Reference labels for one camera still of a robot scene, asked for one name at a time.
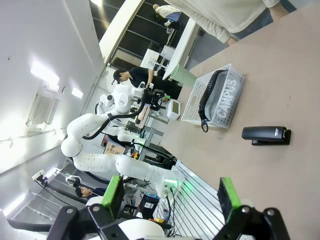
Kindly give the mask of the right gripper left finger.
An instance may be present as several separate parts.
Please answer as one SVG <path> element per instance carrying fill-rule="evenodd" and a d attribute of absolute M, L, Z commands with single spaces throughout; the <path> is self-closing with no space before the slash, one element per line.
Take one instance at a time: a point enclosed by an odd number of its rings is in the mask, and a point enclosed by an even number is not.
<path fill-rule="evenodd" d="M 74 206 L 62 207 L 51 226 L 48 240 L 83 240 L 88 234 L 98 234 L 100 240 L 123 240 L 124 232 L 116 223 L 124 197 L 123 177 L 112 177 L 98 203 L 79 210 Z"/>

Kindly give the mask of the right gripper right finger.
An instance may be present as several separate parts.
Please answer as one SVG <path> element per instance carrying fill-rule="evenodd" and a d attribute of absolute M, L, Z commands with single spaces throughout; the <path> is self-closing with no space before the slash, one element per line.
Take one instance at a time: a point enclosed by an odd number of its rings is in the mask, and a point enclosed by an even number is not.
<path fill-rule="evenodd" d="M 238 240 L 243 235 L 255 240 L 290 239 L 280 211 L 269 207 L 260 212 L 242 203 L 230 177 L 220 178 L 217 196 L 225 220 L 216 234 L 218 240 Z"/>

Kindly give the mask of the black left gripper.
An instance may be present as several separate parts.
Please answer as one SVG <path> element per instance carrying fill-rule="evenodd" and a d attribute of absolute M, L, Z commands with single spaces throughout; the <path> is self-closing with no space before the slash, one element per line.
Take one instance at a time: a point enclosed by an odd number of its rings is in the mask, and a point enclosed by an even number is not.
<path fill-rule="evenodd" d="M 150 105 L 150 109 L 153 111 L 159 111 L 161 109 L 165 110 L 166 107 L 161 105 L 161 98 L 170 99 L 171 97 L 161 89 L 155 89 L 153 91 L 150 87 L 146 87 L 143 92 L 142 102 L 145 105 Z"/>

